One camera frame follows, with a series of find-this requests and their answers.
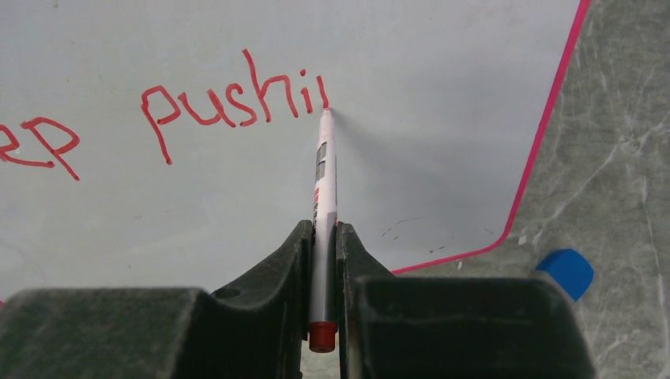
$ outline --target red handwriting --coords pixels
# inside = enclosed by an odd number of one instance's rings
[[[272,121],[272,115],[270,114],[270,109],[268,107],[267,102],[265,101],[265,97],[268,93],[269,86],[274,83],[284,84],[284,94],[286,95],[286,102],[288,104],[288,108],[293,114],[293,117],[298,117],[299,116],[298,110],[295,107],[295,104],[293,103],[291,79],[287,75],[277,75],[274,77],[270,77],[269,79],[263,81],[262,84],[260,84],[258,80],[258,74],[256,71],[256,64],[254,62],[254,59],[251,57],[251,54],[247,49],[244,49],[242,51],[242,54],[245,60],[247,61],[251,84],[254,86],[256,97],[258,98],[258,102],[260,103],[261,108],[263,110],[263,114],[265,116],[265,122]],[[299,73],[301,77],[304,77],[307,74],[307,71],[305,69],[301,69]],[[323,78],[319,75],[316,77],[316,81],[318,85],[319,94],[321,95],[321,99],[323,102],[323,108],[325,109],[329,107],[329,103],[328,103],[328,97],[326,96],[326,90],[323,84]],[[232,107],[240,111],[243,111],[249,115],[249,118],[245,121],[240,122],[239,125],[251,126],[254,123],[256,123],[256,121],[258,120],[258,115],[256,114],[256,111],[254,111],[254,109],[249,107],[248,105],[240,103],[238,100],[234,99],[233,92],[236,92],[237,95],[242,95],[244,93],[242,86],[238,83],[229,84],[226,87],[226,100]],[[150,104],[149,97],[154,94],[157,95],[159,93],[164,97],[165,100],[167,100],[167,102],[172,106],[173,109],[172,113],[162,118],[154,117],[154,115],[152,115],[151,112],[149,111],[149,104]],[[312,107],[310,93],[307,90],[307,87],[303,87],[300,90],[300,93],[303,95],[306,112],[308,114],[311,114],[314,111],[314,108]],[[217,96],[212,89],[207,90],[207,95],[209,97],[210,102],[212,103],[212,106],[214,107],[214,110],[216,111],[215,115],[211,118],[203,118],[202,116],[200,116],[189,104],[188,97],[186,96],[185,92],[179,94],[177,96],[177,99],[181,102],[181,104],[183,105],[186,112],[190,115],[190,117],[193,118],[193,120],[195,120],[195,122],[197,122],[198,124],[203,126],[211,126],[223,120],[231,128],[235,128],[238,124],[235,124],[235,122],[233,122],[230,119],[230,117],[228,117],[228,115],[226,114],[225,107],[222,104],[221,100],[219,99],[219,96]],[[168,148],[165,144],[163,131],[160,129],[159,126],[167,125],[169,122],[173,122],[174,120],[179,118],[182,112],[179,109],[177,102],[172,98],[167,89],[165,89],[165,87],[162,85],[157,85],[156,87],[147,89],[146,91],[144,91],[141,98],[142,98],[141,109],[144,112],[145,117],[149,121],[149,124],[153,128],[156,137],[158,138],[158,144],[160,146],[161,152],[163,153],[163,157],[165,158],[165,163],[172,164],[172,159],[170,158]]]
[[[43,124],[53,126],[54,128],[65,132],[70,136],[70,142],[64,144],[59,148],[54,148],[53,146],[51,146],[51,144],[49,144],[49,142],[47,142],[46,139],[44,139],[44,136],[42,136],[40,131],[37,129],[37,126],[41,126]],[[71,151],[73,148],[76,148],[77,145],[79,144],[79,136],[74,131],[64,126],[63,124],[46,117],[37,117],[30,121],[22,122],[21,128],[29,130],[32,133],[32,135],[42,144],[42,146],[46,150],[48,150],[54,156],[54,158],[56,158],[56,160],[67,170],[68,173],[70,173],[70,175],[74,178],[74,180],[79,180],[79,176],[77,176],[72,167],[62,158],[63,154]],[[46,167],[46,168],[55,167],[54,162],[50,160],[47,162],[40,162],[35,160],[18,159],[9,156],[7,154],[8,152],[12,152],[19,149],[21,145],[19,144],[18,139],[9,130],[9,128],[7,128],[4,125],[0,125],[0,131],[2,131],[5,134],[5,137],[9,139],[8,144],[0,146],[0,160],[2,160],[3,162],[16,163],[32,167]]]

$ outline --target blue object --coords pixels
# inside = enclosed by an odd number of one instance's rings
[[[579,300],[593,281],[593,267],[573,249],[556,250],[535,269],[546,272],[574,301]]]

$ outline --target red marker end cap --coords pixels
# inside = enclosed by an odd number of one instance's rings
[[[334,322],[313,322],[310,324],[310,350],[315,353],[330,353],[335,350]]]

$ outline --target pink whiteboard edge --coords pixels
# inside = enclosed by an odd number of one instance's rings
[[[547,130],[547,125],[549,124],[549,118],[551,113],[554,110],[556,100],[559,97],[561,87],[563,86],[563,79],[565,79],[568,66],[570,65],[570,60],[572,59],[572,54],[574,52],[574,47],[577,45],[577,40],[579,39],[579,34],[582,30],[582,25],[586,19],[586,15],[589,12],[589,7],[591,5],[591,0],[581,0],[577,8],[577,13],[574,16],[574,21],[572,22],[572,27],[570,27],[570,34],[567,37],[566,46],[563,49],[563,55],[559,62],[559,68],[556,70],[556,75],[554,77],[554,82],[551,85],[551,90],[549,91],[549,96],[547,98],[547,104],[544,106],[544,112],[542,113],[542,118],[540,119],[540,124],[537,127],[537,132],[535,134],[535,139],[533,140],[533,145],[530,148],[530,153],[528,156],[528,161],[525,164],[523,174],[521,175],[521,181],[519,182],[519,188],[517,189],[517,194],[514,196],[514,202],[512,203],[512,208],[510,210],[510,215],[507,217],[507,223],[505,224],[505,229],[502,231],[502,235],[495,242],[489,246],[484,247],[483,249],[469,251],[467,253],[461,253],[454,255],[452,257],[446,257],[441,259],[436,259],[434,261],[419,263],[417,265],[407,266],[403,268],[398,268],[392,271],[394,274],[401,274],[403,272],[410,272],[418,270],[419,268],[426,268],[434,265],[439,265],[441,263],[446,263],[450,261],[455,261],[458,259],[463,259],[467,257],[473,257],[487,251],[493,250],[495,247],[503,243],[507,236],[512,230],[512,224],[514,219],[517,216],[517,211],[519,205],[521,205],[521,199],[525,191],[525,187],[528,185],[528,180],[530,179],[530,173],[533,170],[535,165],[535,159],[537,158],[537,153],[540,151],[540,146],[542,145],[542,139],[544,138],[544,132]]]

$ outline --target white marker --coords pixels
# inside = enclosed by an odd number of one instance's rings
[[[318,129],[316,184],[314,185],[314,246],[311,262],[310,350],[335,349],[335,226],[337,225],[337,162],[335,124],[330,109]]]

